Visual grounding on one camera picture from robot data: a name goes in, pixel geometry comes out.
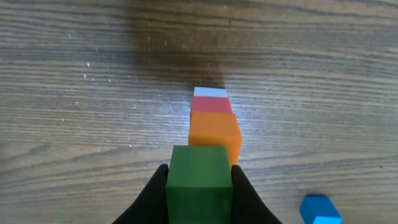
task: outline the wooden surface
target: wooden surface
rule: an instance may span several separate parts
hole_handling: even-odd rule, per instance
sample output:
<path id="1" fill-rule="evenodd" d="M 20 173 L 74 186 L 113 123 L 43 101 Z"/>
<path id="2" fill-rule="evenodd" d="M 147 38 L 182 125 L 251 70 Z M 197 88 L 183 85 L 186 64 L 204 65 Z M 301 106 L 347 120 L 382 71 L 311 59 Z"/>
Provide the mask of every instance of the wooden surface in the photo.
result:
<path id="1" fill-rule="evenodd" d="M 111 223 L 225 86 L 283 223 L 398 219 L 398 1 L 0 1 L 0 223 Z"/>

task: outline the pink block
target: pink block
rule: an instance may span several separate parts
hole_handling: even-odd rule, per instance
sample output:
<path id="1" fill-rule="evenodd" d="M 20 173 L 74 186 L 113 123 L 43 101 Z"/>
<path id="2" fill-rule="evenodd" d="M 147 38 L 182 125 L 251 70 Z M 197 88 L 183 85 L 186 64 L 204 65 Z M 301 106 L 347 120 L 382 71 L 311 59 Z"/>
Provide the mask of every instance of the pink block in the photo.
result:
<path id="1" fill-rule="evenodd" d="M 207 111 L 233 114 L 229 98 L 194 96 L 191 105 L 192 111 Z"/>

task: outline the cube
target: cube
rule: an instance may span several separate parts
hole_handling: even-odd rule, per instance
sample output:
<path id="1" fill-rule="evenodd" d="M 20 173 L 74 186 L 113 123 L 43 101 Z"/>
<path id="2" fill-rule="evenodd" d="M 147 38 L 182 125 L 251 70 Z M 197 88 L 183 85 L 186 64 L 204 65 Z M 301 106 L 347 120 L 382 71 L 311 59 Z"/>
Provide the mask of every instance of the cube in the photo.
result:
<path id="1" fill-rule="evenodd" d="M 191 111 L 207 111 L 232 114 L 231 102 L 225 97 L 194 96 Z"/>
<path id="2" fill-rule="evenodd" d="M 226 90 L 222 88 L 208 88 L 195 87 L 193 90 L 194 96 L 209 96 L 209 97 L 228 97 Z"/>
<path id="3" fill-rule="evenodd" d="M 238 163 L 242 144 L 235 114 L 192 111 L 188 145 L 226 146 L 230 166 Z"/>
<path id="4" fill-rule="evenodd" d="M 343 222 L 343 218 L 326 196 L 306 196 L 300 213 L 305 224 L 340 224 Z"/>
<path id="5" fill-rule="evenodd" d="M 232 177 L 223 146 L 174 146 L 166 182 L 170 224 L 227 224 Z"/>

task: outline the light blue block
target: light blue block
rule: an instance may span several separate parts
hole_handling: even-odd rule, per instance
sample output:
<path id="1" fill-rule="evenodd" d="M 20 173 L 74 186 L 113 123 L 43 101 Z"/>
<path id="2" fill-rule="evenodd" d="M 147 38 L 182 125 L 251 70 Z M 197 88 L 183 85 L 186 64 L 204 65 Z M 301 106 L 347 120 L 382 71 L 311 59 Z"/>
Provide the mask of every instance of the light blue block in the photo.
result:
<path id="1" fill-rule="evenodd" d="M 207 97 L 223 97 L 223 98 L 228 97 L 225 89 L 208 88 L 208 87 L 195 87 L 195 89 L 193 91 L 193 95 L 194 96 L 207 96 Z"/>
<path id="2" fill-rule="evenodd" d="M 305 224 L 341 224 L 343 222 L 343 218 L 326 196 L 306 196 L 300 213 Z"/>

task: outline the green block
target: green block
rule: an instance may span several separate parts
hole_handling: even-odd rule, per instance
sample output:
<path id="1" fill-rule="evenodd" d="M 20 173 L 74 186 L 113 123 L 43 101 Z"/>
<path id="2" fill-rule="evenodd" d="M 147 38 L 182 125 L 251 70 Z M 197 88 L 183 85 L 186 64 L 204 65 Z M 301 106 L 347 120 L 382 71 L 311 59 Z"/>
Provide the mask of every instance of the green block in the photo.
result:
<path id="1" fill-rule="evenodd" d="M 170 224 L 227 224 L 232 194 L 224 146 L 174 146 L 166 183 Z"/>

